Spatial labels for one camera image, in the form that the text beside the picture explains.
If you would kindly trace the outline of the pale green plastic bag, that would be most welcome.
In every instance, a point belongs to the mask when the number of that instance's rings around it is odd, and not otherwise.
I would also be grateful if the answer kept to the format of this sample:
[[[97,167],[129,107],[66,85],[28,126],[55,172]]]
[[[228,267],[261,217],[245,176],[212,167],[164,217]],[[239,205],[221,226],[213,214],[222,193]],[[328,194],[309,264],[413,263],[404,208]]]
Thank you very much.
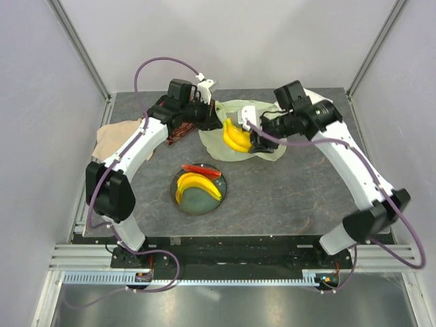
[[[272,119],[278,114],[276,104],[256,100],[235,99],[226,102],[215,102],[219,120],[223,123],[221,129],[199,131],[202,144],[213,159],[219,161],[244,161],[259,157],[267,161],[276,161],[285,153],[286,147],[279,145],[272,153],[252,153],[249,143],[249,132],[244,131],[238,123],[238,111],[245,106],[254,106],[258,114]]]

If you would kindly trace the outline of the red watermelon slice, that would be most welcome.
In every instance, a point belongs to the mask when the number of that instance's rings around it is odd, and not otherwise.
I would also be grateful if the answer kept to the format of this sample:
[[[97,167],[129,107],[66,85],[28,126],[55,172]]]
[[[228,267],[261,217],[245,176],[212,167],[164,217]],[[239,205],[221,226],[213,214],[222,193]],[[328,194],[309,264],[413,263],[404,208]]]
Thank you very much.
[[[214,181],[221,177],[221,172],[215,168],[209,168],[206,166],[188,165],[183,164],[182,169],[186,173],[195,173],[205,176],[206,178]]]

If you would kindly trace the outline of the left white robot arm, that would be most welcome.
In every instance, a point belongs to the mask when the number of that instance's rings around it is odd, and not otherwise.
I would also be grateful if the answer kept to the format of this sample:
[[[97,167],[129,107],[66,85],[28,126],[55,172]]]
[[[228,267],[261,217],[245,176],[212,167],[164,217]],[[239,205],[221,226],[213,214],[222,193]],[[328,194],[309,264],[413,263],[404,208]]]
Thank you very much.
[[[153,151],[183,123],[211,131],[223,125],[212,93],[217,82],[202,79],[197,84],[174,79],[168,91],[147,111],[132,136],[101,163],[92,161],[85,172],[88,214],[97,213],[103,225],[113,230],[119,244],[127,249],[126,260],[135,268],[149,262],[149,250],[142,247],[146,236],[138,227],[133,211],[136,198],[131,180]]]

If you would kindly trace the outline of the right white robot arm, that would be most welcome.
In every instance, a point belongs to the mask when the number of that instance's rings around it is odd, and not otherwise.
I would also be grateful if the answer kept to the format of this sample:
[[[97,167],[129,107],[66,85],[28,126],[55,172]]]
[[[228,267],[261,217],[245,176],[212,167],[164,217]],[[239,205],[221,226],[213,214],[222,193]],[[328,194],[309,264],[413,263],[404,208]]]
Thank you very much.
[[[328,268],[337,254],[370,241],[401,219],[410,195],[395,189],[375,169],[349,132],[333,101],[296,80],[274,91],[276,102],[268,112],[244,107],[238,120],[250,135],[251,149],[274,151],[280,145],[315,146],[332,164],[352,195],[357,210],[325,233],[312,250],[313,263]],[[305,137],[290,143],[295,134]]]

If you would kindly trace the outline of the red plaid cloth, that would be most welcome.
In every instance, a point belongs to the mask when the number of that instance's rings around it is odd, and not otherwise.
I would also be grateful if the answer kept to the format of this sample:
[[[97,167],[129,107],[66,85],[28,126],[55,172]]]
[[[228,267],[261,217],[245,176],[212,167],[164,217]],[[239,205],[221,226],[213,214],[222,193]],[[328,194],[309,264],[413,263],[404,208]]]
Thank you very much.
[[[159,106],[157,111],[158,119],[165,123],[168,128],[168,137],[166,139],[168,146],[178,142],[196,129],[193,123],[182,120],[183,104],[180,102],[170,99],[167,95],[162,95],[156,104]]]

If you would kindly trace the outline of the white folded towel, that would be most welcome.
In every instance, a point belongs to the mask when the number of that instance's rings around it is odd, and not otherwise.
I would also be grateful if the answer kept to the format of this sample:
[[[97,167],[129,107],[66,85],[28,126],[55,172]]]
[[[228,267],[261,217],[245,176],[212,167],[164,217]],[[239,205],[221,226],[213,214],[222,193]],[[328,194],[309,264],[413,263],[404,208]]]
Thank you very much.
[[[325,107],[329,108],[333,105],[333,101],[324,97],[314,91],[304,88],[305,95],[309,98],[309,102],[311,106],[315,106],[318,108]]]

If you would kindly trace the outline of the blue ceramic plate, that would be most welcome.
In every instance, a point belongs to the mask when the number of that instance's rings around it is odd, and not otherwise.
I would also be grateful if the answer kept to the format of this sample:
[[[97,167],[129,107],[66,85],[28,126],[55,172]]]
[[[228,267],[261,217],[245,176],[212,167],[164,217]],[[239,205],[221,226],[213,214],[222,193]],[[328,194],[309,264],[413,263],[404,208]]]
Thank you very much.
[[[188,165],[217,169],[205,163],[192,163]],[[186,173],[182,169],[182,165],[170,183],[170,196],[173,203],[180,211],[188,215],[205,215],[210,213],[223,203],[227,192],[228,186],[222,172],[220,178],[212,181],[200,174]]]

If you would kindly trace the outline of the beige cloth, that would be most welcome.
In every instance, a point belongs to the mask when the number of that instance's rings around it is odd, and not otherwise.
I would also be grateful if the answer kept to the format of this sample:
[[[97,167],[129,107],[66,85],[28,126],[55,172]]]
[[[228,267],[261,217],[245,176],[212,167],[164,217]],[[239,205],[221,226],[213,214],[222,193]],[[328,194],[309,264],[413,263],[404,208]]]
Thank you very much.
[[[96,133],[95,148],[92,157],[104,161],[116,153],[139,128],[142,119],[121,121],[100,127]]]

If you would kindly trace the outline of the left aluminium frame post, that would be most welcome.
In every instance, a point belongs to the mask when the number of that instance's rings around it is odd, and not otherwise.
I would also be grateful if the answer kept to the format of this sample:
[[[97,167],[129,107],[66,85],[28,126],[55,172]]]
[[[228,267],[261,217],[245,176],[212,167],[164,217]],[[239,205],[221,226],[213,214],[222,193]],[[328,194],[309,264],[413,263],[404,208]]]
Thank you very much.
[[[82,64],[88,71],[92,81],[94,82],[97,90],[100,95],[105,99],[106,102],[109,102],[111,99],[111,94],[108,91],[102,77],[97,71],[96,66],[94,65],[86,47],[84,46],[71,18],[69,17],[66,9],[64,8],[62,1],[60,0],[47,0],[49,6],[57,17],[59,23],[61,24],[64,32],[66,33],[69,41],[71,42],[76,54],[79,59],[82,61]]]

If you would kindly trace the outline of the aluminium frame post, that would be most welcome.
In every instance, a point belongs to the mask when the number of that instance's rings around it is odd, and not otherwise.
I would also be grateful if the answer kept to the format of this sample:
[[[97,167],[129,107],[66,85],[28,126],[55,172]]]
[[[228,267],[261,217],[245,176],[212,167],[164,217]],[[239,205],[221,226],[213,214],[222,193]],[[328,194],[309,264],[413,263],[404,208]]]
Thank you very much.
[[[380,53],[382,47],[384,46],[386,40],[388,39],[388,36],[392,32],[395,24],[401,17],[401,14],[405,10],[408,3],[409,3],[408,0],[396,0],[394,2],[386,19],[384,20],[383,25],[381,26],[375,39],[373,40],[371,47],[369,48],[367,54],[365,55],[363,62],[358,68],[356,75],[354,76],[350,86],[346,90],[348,100],[351,101],[353,96],[355,96],[359,86],[364,80],[364,77],[369,72],[374,60],[376,59],[377,55]]]
[[[96,66],[94,65],[86,47],[84,46],[71,18],[69,17],[66,9],[64,8],[62,1],[60,0],[47,0],[49,6],[57,17],[59,23],[61,24],[64,32],[66,33],[69,41],[71,42],[76,54],[79,59],[82,61],[82,64],[88,71],[92,81],[94,82],[97,90],[100,95],[105,99],[106,102],[109,102],[111,99],[111,94],[108,91],[102,77],[97,71]]]

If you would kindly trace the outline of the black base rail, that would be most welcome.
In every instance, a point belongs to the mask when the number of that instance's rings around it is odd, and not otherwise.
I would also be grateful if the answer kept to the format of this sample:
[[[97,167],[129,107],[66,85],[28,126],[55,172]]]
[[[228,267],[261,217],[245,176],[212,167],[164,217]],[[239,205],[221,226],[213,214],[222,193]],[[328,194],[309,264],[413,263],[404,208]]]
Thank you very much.
[[[304,270],[345,270],[349,251],[327,257],[315,248],[318,235],[150,237],[134,255],[115,247],[111,268],[152,268],[159,277],[300,277]]]

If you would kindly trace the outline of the right aluminium frame post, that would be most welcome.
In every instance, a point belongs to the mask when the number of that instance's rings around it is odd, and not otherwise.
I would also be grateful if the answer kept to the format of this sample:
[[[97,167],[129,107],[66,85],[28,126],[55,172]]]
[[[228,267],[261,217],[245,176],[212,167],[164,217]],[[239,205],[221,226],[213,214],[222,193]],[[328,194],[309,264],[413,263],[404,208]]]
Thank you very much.
[[[381,26],[375,39],[373,40],[371,47],[369,48],[367,54],[365,55],[363,62],[358,68],[356,75],[354,76],[350,86],[346,90],[348,100],[351,101],[353,96],[355,96],[359,86],[364,80],[364,77],[369,72],[374,60],[376,59],[377,55],[380,53],[382,47],[384,46],[386,40],[388,39],[388,36],[392,32],[395,24],[401,17],[401,14],[405,10],[408,3],[409,3],[408,0],[396,0],[394,2],[386,19],[384,20],[383,25]]]

